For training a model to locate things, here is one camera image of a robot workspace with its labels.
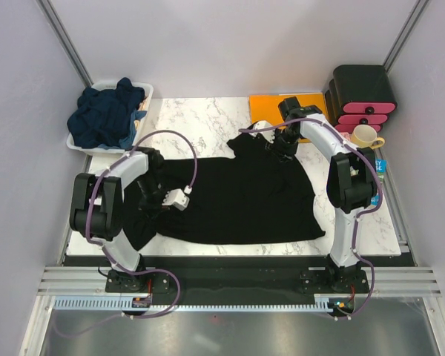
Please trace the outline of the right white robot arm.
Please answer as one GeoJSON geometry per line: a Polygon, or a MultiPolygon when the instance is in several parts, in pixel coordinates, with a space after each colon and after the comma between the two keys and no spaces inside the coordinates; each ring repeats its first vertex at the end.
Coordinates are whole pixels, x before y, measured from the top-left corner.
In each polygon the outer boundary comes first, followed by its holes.
{"type": "Polygon", "coordinates": [[[308,139],[329,161],[326,194],[334,207],[334,239],[321,271],[304,271],[309,291],[347,293],[351,288],[367,291],[366,274],[358,251],[360,218],[375,211],[372,198],[380,182],[375,171],[375,155],[370,148],[359,148],[348,141],[315,105],[301,106],[291,96],[278,105],[282,122],[269,126],[258,122],[256,129],[269,148],[284,160],[292,158],[300,139],[308,139]]]}

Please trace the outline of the black t shirt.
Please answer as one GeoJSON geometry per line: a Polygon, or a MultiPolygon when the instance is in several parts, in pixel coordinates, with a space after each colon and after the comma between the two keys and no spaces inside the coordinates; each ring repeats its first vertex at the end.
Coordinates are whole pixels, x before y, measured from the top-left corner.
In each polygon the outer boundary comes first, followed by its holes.
{"type": "Polygon", "coordinates": [[[157,234],[209,245],[290,243],[324,236],[314,217],[312,183],[298,159],[282,161],[264,138],[246,133],[227,145],[232,159],[165,162],[163,188],[181,188],[196,179],[184,211],[146,208],[144,180],[126,188],[123,231],[135,249],[157,234]]]}

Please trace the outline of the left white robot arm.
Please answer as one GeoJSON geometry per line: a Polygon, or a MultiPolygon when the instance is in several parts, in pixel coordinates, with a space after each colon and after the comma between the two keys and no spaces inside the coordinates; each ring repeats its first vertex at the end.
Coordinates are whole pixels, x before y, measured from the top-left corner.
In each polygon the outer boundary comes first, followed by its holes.
{"type": "Polygon", "coordinates": [[[75,177],[69,223],[90,244],[99,246],[113,269],[122,272],[122,283],[141,291],[148,283],[144,257],[125,233],[132,209],[152,214],[162,210],[167,192],[162,183],[164,158],[153,148],[126,152],[100,174],[80,173],[75,177]]]}

